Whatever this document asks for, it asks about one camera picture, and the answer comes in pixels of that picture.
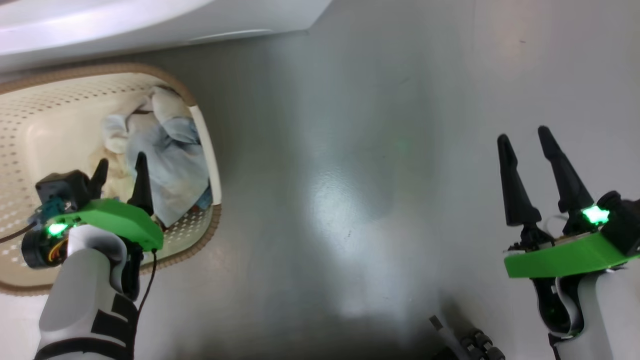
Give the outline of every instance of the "green bracket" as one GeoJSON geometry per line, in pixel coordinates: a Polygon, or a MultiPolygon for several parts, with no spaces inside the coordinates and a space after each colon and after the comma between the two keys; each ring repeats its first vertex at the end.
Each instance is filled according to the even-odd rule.
{"type": "Polygon", "coordinates": [[[89,224],[140,244],[144,251],[163,247],[162,229],[136,206],[113,199],[91,200],[82,210],[53,218],[54,224],[89,224]]]}
{"type": "Polygon", "coordinates": [[[601,271],[640,258],[624,256],[602,234],[565,240],[547,249],[516,254],[504,259],[511,278],[535,279],[601,271]]]}

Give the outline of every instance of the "glowing green light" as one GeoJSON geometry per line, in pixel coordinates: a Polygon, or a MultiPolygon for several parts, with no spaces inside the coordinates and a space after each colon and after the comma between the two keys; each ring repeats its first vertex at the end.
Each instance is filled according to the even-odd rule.
{"type": "Polygon", "coordinates": [[[596,205],[582,210],[582,213],[587,216],[587,219],[589,219],[589,222],[592,224],[599,225],[609,221],[609,212],[607,210],[600,209],[596,205]]]}
{"type": "Polygon", "coordinates": [[[67,224],[53,224],[49,226],[48,231],[49,234],[57,236],[60,235],[68,227],[69,225],[67,224]]]}

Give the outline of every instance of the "beige plastic basket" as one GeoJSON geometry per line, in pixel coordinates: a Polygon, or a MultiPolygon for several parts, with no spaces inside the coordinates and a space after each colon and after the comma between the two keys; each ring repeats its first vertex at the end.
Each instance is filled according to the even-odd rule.
{"type": "MultiPolygon", "coordinates": [[[[63,70],[0,84],[0,237],[26,225],[40,205],[35,183],[52,172],[88,168],[102,140],[100,121],[132,94],[152,86],[174,89],[189,106],[205,151],[213,206],[183,216],[164,233],[162,268],[190,258],[212,238],[220,219],[221,190],[211,139],[195,98],[157,68],[110,64],[63,70]]],[[[58,268],[32,270],[20,253],[22,237],[0,244],[0,292],[39,295],[49,291],[58,268]]],[[[150,271],[149,259],[142,272],[150,271]]]]}

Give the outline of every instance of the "glossy floor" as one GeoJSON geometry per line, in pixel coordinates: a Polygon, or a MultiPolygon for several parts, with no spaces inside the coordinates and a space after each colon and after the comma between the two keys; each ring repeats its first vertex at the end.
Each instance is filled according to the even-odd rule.
{"type": "MultiPolygon", "coordinates": [[[[192,89],[223,182],[214,239],[157,274],[136,358],[424,359],[436,314],[552,359],[502,265],[519,229],[495,141],[545,218],[541,124],[594,197],[640,197],[639,6],[336,0],[308,32],[124,58],[192,89]]],[[[6,358],[33,356],[44,301],[0,297],[6,358]]]]}

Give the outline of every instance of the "white cloth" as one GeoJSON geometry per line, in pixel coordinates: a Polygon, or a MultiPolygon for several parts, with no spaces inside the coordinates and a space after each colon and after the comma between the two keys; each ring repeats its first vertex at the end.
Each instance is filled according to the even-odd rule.
{"type": "Polygon", "coordinates": [[[178,221],[209,186],[209,172],[191,113],[170,90],[154,87],[102,122],[104,145],[125,154],[136,177],[139,152],[147,155],[154,213],[165,226],[178,221]],[[152,110],[134,114],[136,110],[152,110]]]}

